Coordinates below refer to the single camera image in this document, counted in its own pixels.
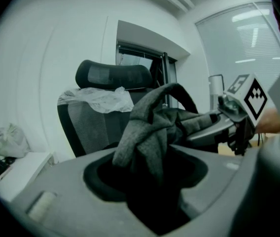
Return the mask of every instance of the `gray cloth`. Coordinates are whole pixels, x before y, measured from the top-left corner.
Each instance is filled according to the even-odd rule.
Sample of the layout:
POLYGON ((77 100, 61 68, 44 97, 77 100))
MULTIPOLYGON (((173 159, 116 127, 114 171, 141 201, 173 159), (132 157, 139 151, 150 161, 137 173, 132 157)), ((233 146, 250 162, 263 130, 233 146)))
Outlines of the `gray cloth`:
POLYGON ((180 130, 186 137, 211 125, 210 116, 197 113, 193 100, 180 84, 166 84, 148 93, 134 106, 112 164, 134 168, 137 164, 134 156, 139 154, 145 159, 157 185, 161 186, 164 181, 163 159, 168 144, 174 142, 169 141, 172 135, 180 130), (177 99, 186 111, 173 108, 158 110, 159 102, 167 94, 177 99))

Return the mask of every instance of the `window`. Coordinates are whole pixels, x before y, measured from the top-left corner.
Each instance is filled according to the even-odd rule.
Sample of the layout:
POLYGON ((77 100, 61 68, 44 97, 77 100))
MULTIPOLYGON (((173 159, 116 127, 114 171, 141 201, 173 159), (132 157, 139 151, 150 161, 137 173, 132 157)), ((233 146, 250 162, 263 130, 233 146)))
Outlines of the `window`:
POLYGON ((280 75, 280 33, 271 3, 238 6, 196 26, 209 75, 222 74, 227 87, 238 75, 255 73, 269 90, 280 75))
MULTIPOLYGON (((118 43, 116 50, 116 65, 143 65, 153 78, 152 88, 158 88, 166 83, 177 82, 176 60, 168 57, 167 53, 159 53, 129 43, 118 43)), ((166 97, 164 104, 177 108, 178 101, 173 97, 166 97)))

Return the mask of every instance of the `window blinds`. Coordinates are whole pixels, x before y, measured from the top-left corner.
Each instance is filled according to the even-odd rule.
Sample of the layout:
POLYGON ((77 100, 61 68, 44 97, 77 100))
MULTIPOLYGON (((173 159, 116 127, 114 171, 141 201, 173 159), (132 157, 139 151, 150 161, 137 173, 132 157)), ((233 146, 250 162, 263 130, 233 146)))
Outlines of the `window blinds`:
POLYGON ((235 7, 196 24, 209 75, 222 74, 227 87, 238 75, 255 73, 269 90, 280 75, 280 33, 273 7, 256 5, 235 7))

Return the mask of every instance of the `chair headrest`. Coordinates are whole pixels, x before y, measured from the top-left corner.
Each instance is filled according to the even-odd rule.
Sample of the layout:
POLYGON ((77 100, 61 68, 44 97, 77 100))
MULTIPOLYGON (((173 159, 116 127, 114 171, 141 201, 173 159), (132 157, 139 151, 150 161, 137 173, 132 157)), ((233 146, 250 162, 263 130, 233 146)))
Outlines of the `chair headrest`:
POLYGON ((142 65, 115 66, 85 60, 77 69, 75 81, 80 88, 115 90, 123 86, 128 90, 151 87, 152 76, 142 65))

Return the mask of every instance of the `white table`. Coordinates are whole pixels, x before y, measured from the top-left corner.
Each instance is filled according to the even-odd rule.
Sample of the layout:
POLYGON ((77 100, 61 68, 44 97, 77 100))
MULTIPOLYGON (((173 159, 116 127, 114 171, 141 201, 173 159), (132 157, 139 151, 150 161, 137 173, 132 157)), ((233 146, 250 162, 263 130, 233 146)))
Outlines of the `white table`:
POLYGON ((29 152, 25 157, 16 159, 0 180, 0 198, 11 202, 36 178, 51 157, 49 152, 29 152))

